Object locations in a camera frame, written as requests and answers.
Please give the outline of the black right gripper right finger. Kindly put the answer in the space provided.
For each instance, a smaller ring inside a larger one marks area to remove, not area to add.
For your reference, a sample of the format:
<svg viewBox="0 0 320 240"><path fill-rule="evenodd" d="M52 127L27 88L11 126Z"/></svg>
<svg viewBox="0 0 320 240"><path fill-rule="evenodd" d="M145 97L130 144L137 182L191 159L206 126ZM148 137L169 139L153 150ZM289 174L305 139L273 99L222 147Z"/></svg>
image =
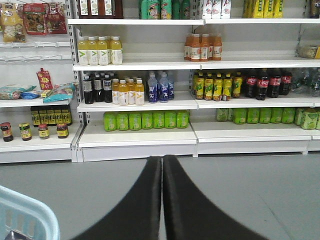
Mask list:
<svg viewBox="0 0 320 240"><path fill-rule="evenodd" d="M163 157L162 199L168 240L263 240L218 208L194 184L175 155Z"/></svg>

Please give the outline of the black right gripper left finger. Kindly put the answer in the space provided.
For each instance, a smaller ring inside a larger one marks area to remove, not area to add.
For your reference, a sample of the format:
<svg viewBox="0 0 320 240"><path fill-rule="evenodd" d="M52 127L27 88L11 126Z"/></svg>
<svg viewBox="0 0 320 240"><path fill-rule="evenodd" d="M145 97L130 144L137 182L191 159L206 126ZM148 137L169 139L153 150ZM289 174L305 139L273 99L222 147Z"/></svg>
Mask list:
<svg viewBox="0 0 320 240"><path fill-rule="evenodd" d="M157 240L162 160L114 160L74 164L75 206L68 240Z"/></svg>

